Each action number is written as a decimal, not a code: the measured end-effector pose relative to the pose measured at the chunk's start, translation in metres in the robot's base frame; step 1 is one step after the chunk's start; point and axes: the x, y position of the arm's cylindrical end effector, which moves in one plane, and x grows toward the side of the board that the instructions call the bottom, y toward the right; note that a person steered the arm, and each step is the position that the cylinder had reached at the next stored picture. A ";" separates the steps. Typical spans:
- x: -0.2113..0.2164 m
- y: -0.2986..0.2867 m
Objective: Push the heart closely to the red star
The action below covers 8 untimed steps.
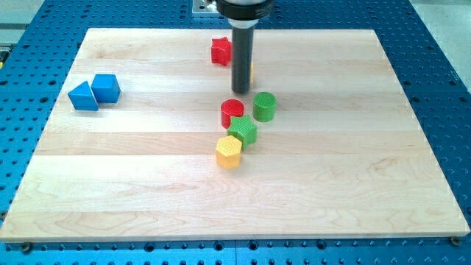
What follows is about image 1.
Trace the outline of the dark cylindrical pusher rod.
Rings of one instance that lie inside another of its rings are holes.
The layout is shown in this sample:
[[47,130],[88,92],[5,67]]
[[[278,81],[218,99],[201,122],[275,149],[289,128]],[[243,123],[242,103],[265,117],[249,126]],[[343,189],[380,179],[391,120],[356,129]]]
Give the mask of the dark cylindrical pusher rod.
[[247,93],[252,73],[252,45],[254,27],[232,28],[231,88],[234,93]]

